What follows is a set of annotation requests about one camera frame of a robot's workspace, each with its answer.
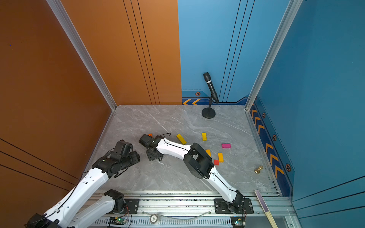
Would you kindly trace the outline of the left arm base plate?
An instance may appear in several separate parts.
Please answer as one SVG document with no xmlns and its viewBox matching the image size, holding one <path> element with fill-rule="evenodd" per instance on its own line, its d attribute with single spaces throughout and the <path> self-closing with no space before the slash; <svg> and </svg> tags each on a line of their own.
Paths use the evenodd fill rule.
<svg viewBox="0 0 365 228">
<path fill-rule="evenodd" d="M 132 214 L 135 215 L 138 213 L 138 209 L 139 209 L 139 203 L 140 200 L 135 198 L 135 199 L 124 199 L 125 201 L 125 207 L 124 210 L 122 212 L 122 215 L 124 214 Z"/>
</svg>

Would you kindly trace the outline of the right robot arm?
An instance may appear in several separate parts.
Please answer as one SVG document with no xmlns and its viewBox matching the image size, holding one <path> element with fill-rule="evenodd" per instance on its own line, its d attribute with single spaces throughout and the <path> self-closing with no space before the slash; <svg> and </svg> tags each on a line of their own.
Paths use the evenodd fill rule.
<svg viewBox="0 0 365 228">
<path fill-rule="evenodd" d="M 190 173 L 207 180 L 222 199 L 228 203 L 228 209 L 234 213 L 243 213 L 244 196 L 231 186 L 218 172 L 211 156 L 197 143 L 183 145 L 172 142 L 162 135 L 155 138 L 144 134 L 139 143 L 146 148 L 146 154 L 150 161 L 161 161 L 164 155 L 170 155 L 183 160 Z"/>
</svg>

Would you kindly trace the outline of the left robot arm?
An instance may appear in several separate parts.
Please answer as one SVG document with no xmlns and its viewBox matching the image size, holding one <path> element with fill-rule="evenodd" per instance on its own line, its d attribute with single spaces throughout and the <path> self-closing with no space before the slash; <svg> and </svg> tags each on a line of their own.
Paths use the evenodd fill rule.
<svg viewBox="0 0 365 228">
<path fill-rule="evenodd" d="M 87 228 L 100 217 L 111 212 L 127 211 L 124 195 L 109 190 L 83 211 L 82 206 L 111 178 L 117 178 L 131 166 L 140 162 L 140 155 L 133 145 L 124 140 L 100 157 L 86 172 L 79 183 L 56 205 L 44 214 L 35 214 L 24 225 L 26 228 Z"/>
</svg>

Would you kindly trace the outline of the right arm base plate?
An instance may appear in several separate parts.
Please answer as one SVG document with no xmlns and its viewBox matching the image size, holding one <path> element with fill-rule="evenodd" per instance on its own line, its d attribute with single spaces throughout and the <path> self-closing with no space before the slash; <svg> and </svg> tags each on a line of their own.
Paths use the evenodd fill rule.
<svg viewBox="0 0 365 228">
<path fill-rule="evenodd" d="M 216 214 L 253 214 L 253 203 L 251 199 L 245 198 L 239 203 L 228 203 L 223 199 L 214 199 Z"/>
</svg>

